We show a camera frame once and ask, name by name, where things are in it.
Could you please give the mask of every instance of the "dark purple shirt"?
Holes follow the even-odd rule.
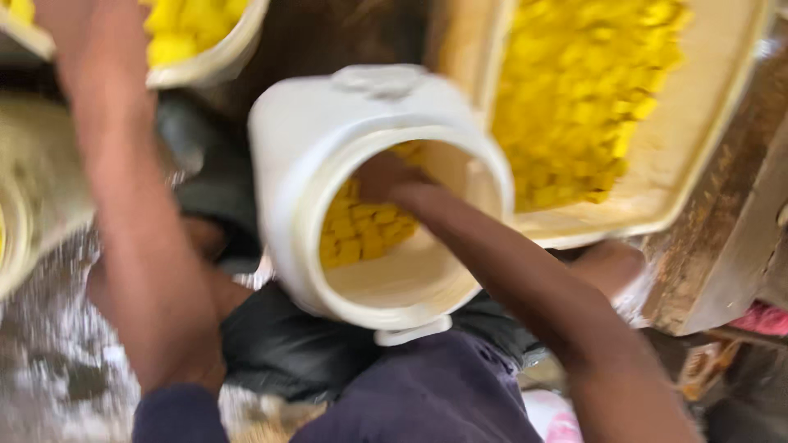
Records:
[[[292,442],[537,443],[515,374],[508,359],[475,337],[457,331],[424,337],[389,349]],[[143,399],[133,441],[227,437],[210,394],[179,385]]]

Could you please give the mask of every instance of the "forearm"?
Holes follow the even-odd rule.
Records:
[[[587,442],[697,441],[648,345],[598,289],[443,188],[410,183],[393,198],[558,356]]]
[[[522,234],[437,186],[413,184],[396,198],[565,365],[606,363],[637,344],[597,289]]]
[[[79,132],[105,246],[107,290],[93,301],[117,327],[143,391],[196,382],[217,393],[218,320],[158,166],[152,114]]]

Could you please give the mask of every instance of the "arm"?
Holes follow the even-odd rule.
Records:
[[[409,210],[554,351],[585,441],[700,441],[649,346],[598,289],[391,154],[369,160],[359,179],[362,198]]]
[[[158,166],[134,0],[38,0],[58,47],[77,143],[97,207],[108,290],[92,301],[117,328],[143,393],[224,379],[218,319],[199,258]]]

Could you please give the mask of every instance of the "yellow food pieces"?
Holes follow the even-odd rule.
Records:
[[[33,23],[32,0],[0,0],[12,16]],[[216,46],[235,27],[248,0],[139,0],[151,8],[145,31],[151,36],[147,48],[150,67],[192,58]]]
[[[11,0],[9,5],[9,12],[12,16],[22,20],[26,24],[33,23],[35,16],[35,6],[33,0]]]
[[[492,123],[518,212],[606,200],[692,17],[680,0],[521,0]]]
[[[423,163],[416,141],[398,144],[390,151],[412,165]],[[388,249],[412,237],[416,228],[416,221],[394,205],[361,203],[359,184],[350,179],[326,211],[320,239],[321,263],[325,269],[331,269],[379,259]]]

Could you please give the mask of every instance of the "white plastic jar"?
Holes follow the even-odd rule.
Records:
[[[0,299],[93,212],[67,109],[1,94]]]
[[[274,85],[255,103],[249,129],[261,232],[302,309],[375,329],[388,346],[451,327],[449,314],[479,285],[426,229],[381,259],[329,271],[318,247],[340,186],[368,158],[409,140],[428,140],[424,167],[433,177],[510,220],[511,170],[461,93],[418,66],[351,66]]]

